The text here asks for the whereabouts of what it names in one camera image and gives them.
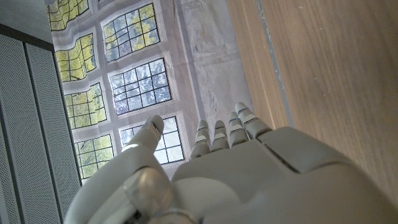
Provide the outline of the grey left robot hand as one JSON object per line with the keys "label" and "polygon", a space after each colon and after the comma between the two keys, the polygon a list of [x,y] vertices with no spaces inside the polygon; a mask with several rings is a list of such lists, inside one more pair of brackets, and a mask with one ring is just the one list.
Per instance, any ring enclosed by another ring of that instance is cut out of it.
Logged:
{"label": "grey left robot hand", "polygon": [[350,159],[244,103],[210,137],[200,121],[189,160],[169,177],[150,117],[78,191],[65,223],[396,223],[397,207]]}

